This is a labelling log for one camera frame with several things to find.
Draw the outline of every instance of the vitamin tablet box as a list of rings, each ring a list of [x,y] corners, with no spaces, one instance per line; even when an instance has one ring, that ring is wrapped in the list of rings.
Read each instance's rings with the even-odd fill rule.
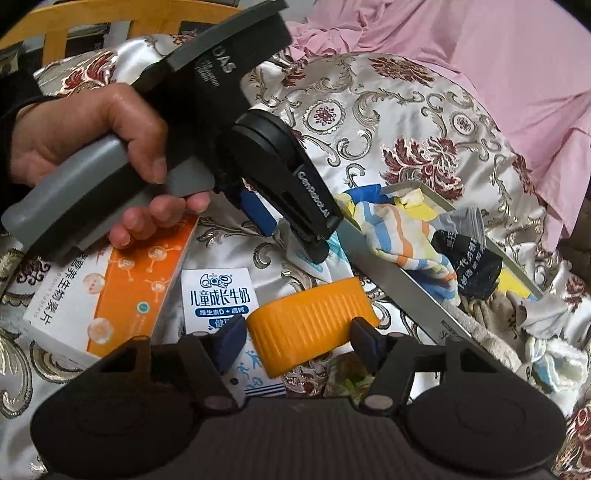
[[[151,336],[197,217],[124,251],[104,245],[53,265],[24,315],[43,348],[89,367],[136,335]]]

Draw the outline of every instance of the floral pattern fabric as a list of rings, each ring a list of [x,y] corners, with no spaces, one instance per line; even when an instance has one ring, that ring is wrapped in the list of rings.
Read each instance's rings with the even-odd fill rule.
[[[112,50],[55,62],[38,72],[37,80],[51,95],[131,83],[187,39],[136,38]],[[293,62],[281,54],[246,75],[243,90],[256,108],[273,112],[293,129],[334,193],[416,179],[458,207],[480,207],[489,236],[543,290],[553,290],[567,302],[571,318],[564,332],[580,346],[591,320],[591,301],[568,263],[540,247],[545,211],[522,157],[461,87],[402,57],[346,54]],[[279,233],[263,237],[223,196],[213,196],[184,267],[220,265],[247,267],[260,304],[320,282],[287,261]],[[0,236],[2,480],[36,478],[44,472],[28,424],[36,407],[80,372],[67,359],[45,352],[22,329],[22,313],[48,268],[41,259],[26,257],[14,238]],[[398,310],[395,299],[354,273],[381,320],[380,330],[430,341]],[[174,342],[183,331],[178,286],[164,311],[157,340]],[[330,355],[300,365],[285,375],[286,387],[295,395],[319,395],[329,361]],[[411,397],[438,381],[434,374],[419,375]]]
[[[554,474],[560,480],[591,478],[591,401],[569,421],[566,441],[558,454]]]

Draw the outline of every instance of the striped cloth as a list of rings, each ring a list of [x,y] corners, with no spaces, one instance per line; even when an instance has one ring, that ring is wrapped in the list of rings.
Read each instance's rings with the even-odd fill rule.
[[[435,233],[431,225],[394,205],[369,202],[353,205],[352,201],[346,201],[345,195],[339,195],[338,200],[377,256],[407,270],[440,303],[448,300],[459,305],[456,272],[447,257],[431,246]]]

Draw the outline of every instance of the pink bedsheet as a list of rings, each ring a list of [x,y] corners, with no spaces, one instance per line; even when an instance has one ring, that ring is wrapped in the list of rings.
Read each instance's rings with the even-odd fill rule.
[[[288,24],[295,59],[376,51],[429,64],[485,106],[548,203],[544,246],[591,175],[591,34],[553,0],[319,0]]]

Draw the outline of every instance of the round black disc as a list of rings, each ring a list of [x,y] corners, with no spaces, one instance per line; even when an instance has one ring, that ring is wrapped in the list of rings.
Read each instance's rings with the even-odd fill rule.
[[[76,395],[48,399],[31,421],[31,437],[52,471],[94,480],[147,473],[188,444],[189,402],[174,392]]]
[[[507,384],[503,375],[469,377],[465,386],[443,384],[408,406],[408,433],[426,454],[494,476],[517,475],[555,458],[565,423],[551,400],[524,382]]]

